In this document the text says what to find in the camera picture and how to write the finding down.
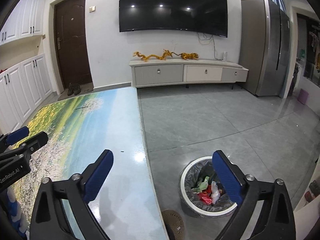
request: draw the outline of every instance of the brown wooden door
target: brown wooden door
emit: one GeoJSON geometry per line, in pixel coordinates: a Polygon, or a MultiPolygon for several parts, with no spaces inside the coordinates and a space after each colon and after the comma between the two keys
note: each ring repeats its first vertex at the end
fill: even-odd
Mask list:
{"type": "Polygon", "coordinates": [[[54,34],[60,76],[70,83],[92,82],[85,40],[85,0],[65,0],[54,8],[54,34]]]}

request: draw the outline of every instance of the cable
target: cable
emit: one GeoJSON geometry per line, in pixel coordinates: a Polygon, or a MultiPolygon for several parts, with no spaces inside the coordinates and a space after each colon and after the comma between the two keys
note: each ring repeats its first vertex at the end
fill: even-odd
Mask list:
{"type": "Polygon", "coordinates": [[[197,35],[198,35],[198,41],[199,41],[199,43],[201,45],[204,45],[204,46],[205,45],[209,45],[211,40],[212,40],[213,41],[213,56],[214,56],[214,59],[215,60],[223,60],[223,58],[222,59],[216,58],[216,43],[214,41],[213,35],[211,35],[210,38],[208,38],[207,35],[203,33],[203,38],[204,38],[203,40],[200,39],[199,33],[197,33],[197,35]],[[209,43],[208,44],[203,44],[203,43],[201,43],[201,41],[209,41],[209,43]]]}

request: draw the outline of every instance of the light switch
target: light switch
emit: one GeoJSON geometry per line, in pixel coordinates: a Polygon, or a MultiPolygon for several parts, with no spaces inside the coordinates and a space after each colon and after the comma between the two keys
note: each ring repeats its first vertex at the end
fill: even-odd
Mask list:
{"type": "Polygon", "coordinates": [[[89,12],[94,12],[96,10],[95,6],[89,7],[89,12]]]}

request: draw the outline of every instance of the round woven mat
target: round woven mat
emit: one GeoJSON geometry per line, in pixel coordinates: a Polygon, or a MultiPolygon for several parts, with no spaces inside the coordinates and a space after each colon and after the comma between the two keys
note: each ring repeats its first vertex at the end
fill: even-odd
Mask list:
{"type": "Polygon", "coordinates": [[[162,217],[170,240],[184,240],[184,224],[182,217],[178,214],[178,212],[166,209],[162,211],[162,217]]]}

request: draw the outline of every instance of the shoe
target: shoe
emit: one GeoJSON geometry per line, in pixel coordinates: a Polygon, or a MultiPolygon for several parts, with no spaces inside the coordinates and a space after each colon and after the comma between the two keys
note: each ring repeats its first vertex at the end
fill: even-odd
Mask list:
{"type": "Polygon", "coordinates": [[[73,90],[74,90],[74,86],[72,83],[70,83],[68,93],[67,93],[68,97],[73,94],[73,90]]]}
{"type": "Polygon", "coordinates": [[[75,85],[73,86],[73,91],[74,91],[75,95],[78,95],[78,94],[81,92],[81,87],[80,87],[80,85],[79,85],[79,84],[75,84],[75,85]]]}

